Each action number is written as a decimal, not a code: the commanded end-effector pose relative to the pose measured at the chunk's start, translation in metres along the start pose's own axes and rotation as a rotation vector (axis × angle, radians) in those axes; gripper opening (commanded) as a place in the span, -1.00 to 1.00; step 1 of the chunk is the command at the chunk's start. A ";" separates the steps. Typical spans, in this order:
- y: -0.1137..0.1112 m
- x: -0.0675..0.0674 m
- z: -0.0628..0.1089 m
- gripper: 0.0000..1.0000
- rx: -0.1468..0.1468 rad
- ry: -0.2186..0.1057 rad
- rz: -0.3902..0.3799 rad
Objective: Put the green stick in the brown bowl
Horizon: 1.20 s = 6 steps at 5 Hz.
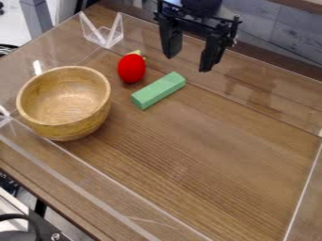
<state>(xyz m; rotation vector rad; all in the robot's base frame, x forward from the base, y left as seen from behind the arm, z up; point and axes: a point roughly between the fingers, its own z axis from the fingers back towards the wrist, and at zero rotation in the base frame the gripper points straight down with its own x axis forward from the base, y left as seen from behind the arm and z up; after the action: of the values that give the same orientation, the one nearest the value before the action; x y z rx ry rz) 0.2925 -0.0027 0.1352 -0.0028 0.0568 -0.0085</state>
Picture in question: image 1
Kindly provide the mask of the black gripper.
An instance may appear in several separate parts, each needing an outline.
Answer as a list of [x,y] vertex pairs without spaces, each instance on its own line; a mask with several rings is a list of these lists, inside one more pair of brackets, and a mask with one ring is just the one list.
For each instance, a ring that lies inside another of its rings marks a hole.
[[[242,17],[223,7],[223,0],[156,0],[156,14],[165,14],[169,17],[188,21],[196,25],[196,30],[219,31],[226,27],[228,46],[236,43],[236,32]],[[183,48],[183,32],[179,22],[159,17],[160,46],[163,54],[171,59]],[[219,34],[210,34],[206,37],[204,49],[202,51],[199,72],[210,72],[220,62],[226,50],[226,37]]]

